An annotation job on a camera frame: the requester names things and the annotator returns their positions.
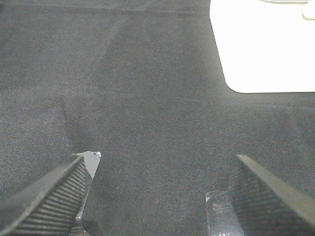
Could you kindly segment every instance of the gray fabric surface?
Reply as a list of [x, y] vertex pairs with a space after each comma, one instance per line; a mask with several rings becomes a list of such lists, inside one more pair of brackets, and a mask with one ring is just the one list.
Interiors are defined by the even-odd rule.
[[208, 0], [0, 2], [1, 200], [86, 150], [96, 236], [205, 236], [238, 153], [315, 197], [314, 94], [230, 90]]

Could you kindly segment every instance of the textured rubber pad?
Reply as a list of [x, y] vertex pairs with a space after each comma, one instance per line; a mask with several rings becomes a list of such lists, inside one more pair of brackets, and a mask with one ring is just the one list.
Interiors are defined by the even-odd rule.
[[314, 236], [315, 201], [239, 155], [230, 197], [246, 236]]
[[84, 158], [73, 156], [0, 205], [0, 236], [68, 235], [85, 186]]

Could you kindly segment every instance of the transparent plastic piece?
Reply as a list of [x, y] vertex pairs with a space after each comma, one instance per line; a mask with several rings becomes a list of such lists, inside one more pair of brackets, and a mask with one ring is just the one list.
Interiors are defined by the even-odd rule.
[[244, 236], [228, 191], [206, 193], [209, 236]]
[[87, 169], [90, 176], [87, 177], [85, 198], [83, 200], [79, 213], [75, 217], [75, 222], [69, 236], [89, 236], [89, 234], [82, 226], [82, 215], [89, 194], [89, 190], [102, 155], [99, 151], [86, 151], [75, 155], [84, 156], [85, 168]]

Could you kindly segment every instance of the white object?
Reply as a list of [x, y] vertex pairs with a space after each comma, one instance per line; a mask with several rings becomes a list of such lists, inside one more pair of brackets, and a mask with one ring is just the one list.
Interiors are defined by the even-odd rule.
[[210, 19], [231, 89], [315, 91], [315, 20], [303, 17], [304, 5], [211, 0]]

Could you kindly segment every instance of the textured grip surface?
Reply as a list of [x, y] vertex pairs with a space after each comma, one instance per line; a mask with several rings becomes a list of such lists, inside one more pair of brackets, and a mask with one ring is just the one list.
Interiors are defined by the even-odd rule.
[[[25, 212], [21, 214], [22, 217], [19, 215], [18, 218], [22, 218], [22, 220], [18, 224], [13, 221], [12, 229], [6, 234], [0, 234], [0, 236], [66, 236], [69, 234], [85, 196], [86, 168], [84, 159], [76, 158], [74, 164], [66, 168], [65, 171], [63, 170], [62, 174], [63, 176], [57, 182], [49, 183], [51, 187], [43, 193], [44, 196], [40, 201], [29, 204]], [[47, 182], [47, 179], [40, 180], [39, 184], [44, 181]]]
[[231, 173], [230, 197], [246, 236], [315, 235], [315, 202], [248, 157]]

